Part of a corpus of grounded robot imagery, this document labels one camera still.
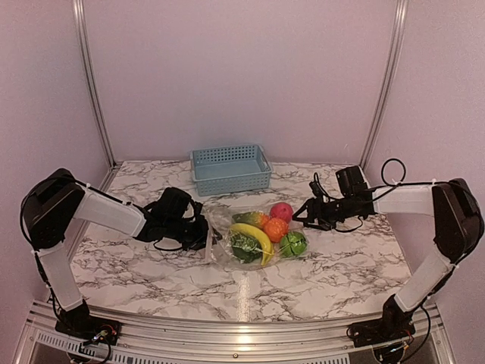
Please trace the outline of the red fake apple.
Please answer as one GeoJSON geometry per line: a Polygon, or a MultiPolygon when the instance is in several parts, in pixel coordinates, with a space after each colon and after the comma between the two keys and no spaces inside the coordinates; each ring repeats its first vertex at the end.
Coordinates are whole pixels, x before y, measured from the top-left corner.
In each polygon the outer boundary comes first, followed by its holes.
{"type": "Polygon", "coordinates": [[[276,203],[271,207],[270,216],[279,218],[289,224],[293,219],[293,208],[285,202],[276,203]]]}

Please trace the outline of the clear zip top bag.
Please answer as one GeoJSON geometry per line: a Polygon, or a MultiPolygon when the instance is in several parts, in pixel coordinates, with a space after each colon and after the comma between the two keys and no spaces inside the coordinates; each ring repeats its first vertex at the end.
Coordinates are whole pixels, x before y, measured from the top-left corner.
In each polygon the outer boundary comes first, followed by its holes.
{"type": "Polygon", "coordinates": [[[293,222],[293,208],[209,206],[203,209],[209,231],[205,258],[224,268],[257,270],[303,257],[309,240],[293,222]]]}

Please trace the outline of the orange fake orange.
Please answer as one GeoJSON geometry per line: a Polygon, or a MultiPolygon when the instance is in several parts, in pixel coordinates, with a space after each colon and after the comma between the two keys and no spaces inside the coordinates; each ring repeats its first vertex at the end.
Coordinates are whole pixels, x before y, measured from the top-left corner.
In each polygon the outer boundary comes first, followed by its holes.
{"type": "Polygon", "coordinates": [[[288,230],[289,225],[281,218],[271,218],[263,227],[272,243],[279,243],[288,230]]]}

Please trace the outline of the green fake cabbage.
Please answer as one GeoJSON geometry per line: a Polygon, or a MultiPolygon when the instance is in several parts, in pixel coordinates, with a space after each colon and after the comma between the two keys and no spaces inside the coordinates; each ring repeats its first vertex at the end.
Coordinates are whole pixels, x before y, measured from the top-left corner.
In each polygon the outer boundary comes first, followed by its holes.
{"type": "Polygon", "coordinates": [[[232,233],[230,245],[233,255],[243,264],[249,264],[262,258],[261,246],[253,237],[232,233]]]}

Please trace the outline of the green orange fake mango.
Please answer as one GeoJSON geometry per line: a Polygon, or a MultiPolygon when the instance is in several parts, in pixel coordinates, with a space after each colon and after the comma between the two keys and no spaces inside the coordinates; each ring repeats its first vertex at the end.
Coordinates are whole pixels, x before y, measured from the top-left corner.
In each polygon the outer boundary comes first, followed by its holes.
{"type": "Polygon", "coordinates": [[[256,228],[262,229],[271,218],[263,212],[243,212],[232,216],[234,223],[249,224],[256,228]]]}

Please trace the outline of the yellow fake banana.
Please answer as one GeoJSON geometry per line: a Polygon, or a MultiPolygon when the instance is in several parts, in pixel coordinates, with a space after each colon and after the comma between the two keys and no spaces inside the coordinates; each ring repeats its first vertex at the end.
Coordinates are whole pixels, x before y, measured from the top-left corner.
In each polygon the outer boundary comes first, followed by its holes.
{"type": "Polygon", "coordinates": [[[261,252],[262,252],[262,258],[261,258],[261,266],[266,266],[269,261],[274,256],[274,248],[273,244],[268,237],[268,235],[262,231],[261,229],[252,226],[250,224],[244,224],[244,223],[235,223],[230,226],[230,232],[231,233],[241,233],[250,237],[255,238],[260,246],[261,246],[261,252]]]}

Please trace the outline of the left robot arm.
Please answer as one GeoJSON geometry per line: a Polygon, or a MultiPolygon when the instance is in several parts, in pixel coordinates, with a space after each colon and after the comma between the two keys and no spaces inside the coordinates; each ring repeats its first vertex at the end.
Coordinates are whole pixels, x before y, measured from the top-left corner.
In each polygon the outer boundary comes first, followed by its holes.
{"type": "Polygon", "coordinates": [[[185,251],[204,249],[210,234],[202,204],[176,187],[167,187],[158,200],[138,206],[77,180],[65,168],[39,182],[20,205],[20,227],[35,252],[42,278],[68,312],[65,323],[79,337],[90,337],[96,326],[95,319],[79,308],[84,299],[64,248],[65,234],[74,220],[144,243],[167,238],[185,251]]]}

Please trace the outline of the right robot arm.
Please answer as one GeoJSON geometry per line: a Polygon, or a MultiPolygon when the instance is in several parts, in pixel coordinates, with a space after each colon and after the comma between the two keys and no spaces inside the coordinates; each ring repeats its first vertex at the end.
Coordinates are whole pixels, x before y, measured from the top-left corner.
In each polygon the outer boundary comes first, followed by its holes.
{"type": "Polygon", "coordinates": [[[335,231],[350,218],[382,215],[391,220],[414,222],[423,218],[429,247],[412,276],[386,305],[375,332],[390,340],[405,327],[402,314],[413,312],[439,291],[454,271],[477,247],[484,234],[480,205],[467,181],[451,180],[383,182],[370,187],[363,170],[353,165],[336,173],[340,195],[331,196],[315,175],[310,183],[313,196],[294,213],[293,220],[307,228],[335,231]]]}

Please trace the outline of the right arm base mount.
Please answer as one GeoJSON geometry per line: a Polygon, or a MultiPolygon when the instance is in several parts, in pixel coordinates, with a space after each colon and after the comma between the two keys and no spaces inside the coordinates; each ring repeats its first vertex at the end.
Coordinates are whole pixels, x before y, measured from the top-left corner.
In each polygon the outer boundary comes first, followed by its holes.
{"type": "Polygon", "coordinates": [[[382,344],[415,333],[411,323],[415,309],[402,311],[393,294],[383,305],[382,316],[377,319],[355,322],[348,326],[347,337],[352,340],[355,347],[382,344]]]}

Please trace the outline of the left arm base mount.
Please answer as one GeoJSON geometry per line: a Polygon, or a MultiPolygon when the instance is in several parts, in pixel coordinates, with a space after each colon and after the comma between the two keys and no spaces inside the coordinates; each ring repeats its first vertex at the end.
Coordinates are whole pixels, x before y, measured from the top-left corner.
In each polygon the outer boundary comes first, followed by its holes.
{"type": "Polygon", "coordinates": [[[106,343],[112,346],[117,343],[121,323],[113,319],[91,315],[85,300],[82,300],[82,303],[72,310],[66,311],[61,307],[57,308],[54,303],[53,309],[57,319],[55,325],[57,332],[84,339],[90,343],[99,341],[101,333],[104,332],[106,343]]]}

